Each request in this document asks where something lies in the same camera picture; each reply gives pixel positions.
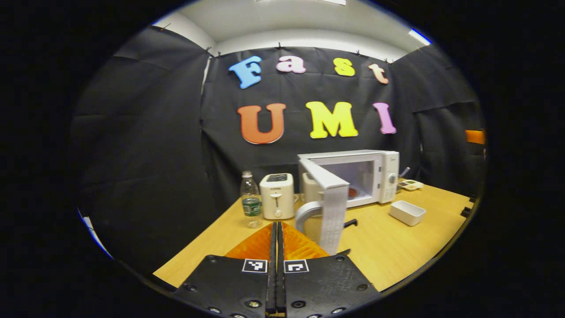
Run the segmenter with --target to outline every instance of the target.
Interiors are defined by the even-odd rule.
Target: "black curtain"
[[[149,274],[218,216],[201,157],[208,54],[150,27],[86,87],[71,124],[83,216],[115,258]]]
[[[421,156],[413,178],[477,196],[486,168],[484,146],[468,143],[465,130],[484,126],[478,98],[466,79],[434,45],[405,55],[391,69],[401,79],[394,86],[398,102],[411,109],[418,125]]]
[[[261,57],[261,81],[245,89],[240,88],[237,75],[230,66],[252,56]],[[306,71],[301,74],[276,69],[279,58],[293,55],[304,60]],[[354,76],[341,76],[334,70],[335,58],[352,62]],[[368,68],[376,63],[384,69],[387,85],[381,84]],[[418,166],[419,133],[416,119],[406,105],[395,98],[396,78],[384,61],[339,50],[318,48],[267,48],[240,51],[213,58],[202,97],[202,129],[208,169],[218,196],[219,208],[227,209],[239,196],[241,172],[251,170],[257,183],[267,174],[292,173],[295,192],[298,193],[297,154],[346,151],[356,149],[384,149],[401,153],[400,165]],[[312,115],[307,102],[323,102],[334,110],[337,102],[352,105],[351,115],[359,135],[356,137],[328,136],[312,139]],[[373,103],[389,105],[396,134],[382,134],[378,112]],[[243,106],[259,105],[258,127],[262,132],[271,130],[268,104],[286,105],[284,134],[270,144],[252,144],[241,133],[241,119],[237,110]]]

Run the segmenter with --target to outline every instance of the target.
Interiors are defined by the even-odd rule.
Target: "toaster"
[[[302,174],[302,186],[304,188],[304,196],[302,197],[304,203],[323,200],[324,191],[308,172]]]
[[[268,174],[259,183],[263,217],[284,220],[294,217],[294,180],[290,173]]]

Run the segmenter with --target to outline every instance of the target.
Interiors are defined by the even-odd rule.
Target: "foam letter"
[[[384,76],[385,70],[380,68],[377,64],[371,64],[369,65],[369,68],[373,70],[373,74],[375,74],[375,77],[377,78],[377,80],[379,80],[379,82],[388,84],[388,79],[386,79]]]
[[[253,73],[261,73],[261,68],[256,62],[261,62],[261,58],[254,55],[228,68],[229,71],[234,71],[237,77],[240,78],[240,88],[247,88],[261,80],[261,76],[253,75]]]
[[[306,69],[304,68],[304,60],[300,57],[289,55],[279,58],[279,61],[281,62],[277,64],[277,70],[281,72],[306,72]]]
[[[312,112],[312,132],[310,137],[314,139],[326,138],[328,133],[324,130],[324,126],[332,137],[336,136],[338,127],[342,137],[355,137],[359,135],[351,118],[350,103],[336,103],[333,113],[330,113],[329,109],[322,102],[307,102],[306,107]]]
[[[355,75],[355,70],[351,67],[353,65],[350,60],[346,58],[335,58],[333,64],[336,66],[336,72],[343,76]]]
[[[381,132],[383,134],[395,134],[396,128],[394,128],[394,126],[392,125],[392,120],[390,120],[388,104],[377,102],[374,103],[373,106],[379,112],[379,118],[381,119]]]
[[[284,133],[283,109],[285,104],[269,104],[267,109],[271,112],[271,131],[260,132],[257,126],[257,114],[261,106],[244,106],[237,110],[241,115],[241,135],[252,144],[270,144],[279,140]]]

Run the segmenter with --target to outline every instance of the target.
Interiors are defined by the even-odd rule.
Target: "white microwave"
[[[299,154],[305,203],[296,211],[296,229],[305,233],[306,220],[321,214],[320,237],[311,239],[330,255],[337,253],[347,208],[394,199],[398,160],[398,152],[380,150]]]
[[[299,154],[349,183],[347,207],[394,200],[397,190],[399,153],[382,150],[357,150]],[[298,165],[300,193],[304,202],[320,200],[323,194],[303,165]]]

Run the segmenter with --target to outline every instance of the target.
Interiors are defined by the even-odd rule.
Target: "open microwave door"
[[[309,173],[321,187],[324,195],[322,201],[313,201],[300,207],[296,214],[296,228],[304,233],[305,221],[321,211],[321,228],[319,238],[312,238],[328,254],[335,255],[344,228],[345,212],[349,182],[321,167],[309,159],[298,161],[298,170]]]

